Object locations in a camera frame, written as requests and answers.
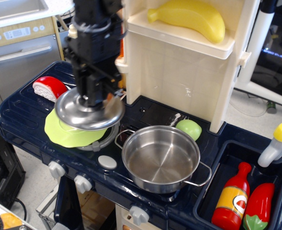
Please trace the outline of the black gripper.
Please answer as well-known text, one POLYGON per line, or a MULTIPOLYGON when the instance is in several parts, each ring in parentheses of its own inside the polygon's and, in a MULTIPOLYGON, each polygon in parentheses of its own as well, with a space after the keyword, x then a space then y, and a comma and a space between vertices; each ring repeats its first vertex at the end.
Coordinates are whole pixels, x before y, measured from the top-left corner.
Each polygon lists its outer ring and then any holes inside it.
POLYGON ((122 80, 115 65, 120 55, 122 27, 120 23, 78 25, 76 39, 67 37, 68 58, 73 65, 76 87, 85 107, 102 103, 118 89, 122 80))

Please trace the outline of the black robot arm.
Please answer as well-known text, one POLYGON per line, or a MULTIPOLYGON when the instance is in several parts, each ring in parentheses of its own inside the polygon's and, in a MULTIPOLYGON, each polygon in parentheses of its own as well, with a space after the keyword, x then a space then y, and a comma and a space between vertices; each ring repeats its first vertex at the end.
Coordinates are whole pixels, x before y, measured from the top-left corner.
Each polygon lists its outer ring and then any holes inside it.
POLYGON ((73 74, 82 105, 93 107, 102 103, 108 94, 121 93, 118 87, 122 79, 115 61, 120 55, 122 9, 119 0, 76 0, 72 26, 77 30, 75 38, 67 37, 67 58, 73 66, 73 74))

